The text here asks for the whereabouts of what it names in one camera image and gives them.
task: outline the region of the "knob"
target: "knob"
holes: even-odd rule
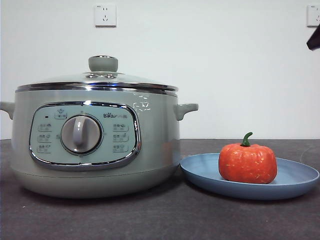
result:
[[[89,58],[89,68],[92,72],[116,72],[118,59],[113,56],[92,56]]]
[[[101,128],[91,117],[78,115],[67,120],[61,130],[63,145],[73,153],[93,150],[101,139]]]

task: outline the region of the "electrical socket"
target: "electrical socket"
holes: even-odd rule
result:
[[[318,27],[320,25],[320,5],[307,6],[307,22],[308,27]]]
[[[116,27],[117,9],[115,4],[96,5],[94,8],[96,27]]]

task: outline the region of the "lid knob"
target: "lid knob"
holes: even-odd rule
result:
[[[106,55],[92,56],[89,58],[89,68],[92,72],[116,72],[118,59]]]

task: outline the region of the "glass lid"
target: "glass lid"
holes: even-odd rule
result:
[[[154,90],[176,92],[178,90],[175,86],[117,72],[118,59],[112,56],[98,55],[90,57],[89,68],[90,72],[59,76],[19,86],[17,92],[88,88],[92,88],[92,90],[109,90],[110,88],[136,89],[144,92],[154,92]]]

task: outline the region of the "pot base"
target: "pot base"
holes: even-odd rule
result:
[[[26,189],[51,197],[90,199],[125,195],[152,188],[169,178],[177,166],[116,176],[46,177],[13,169]]]

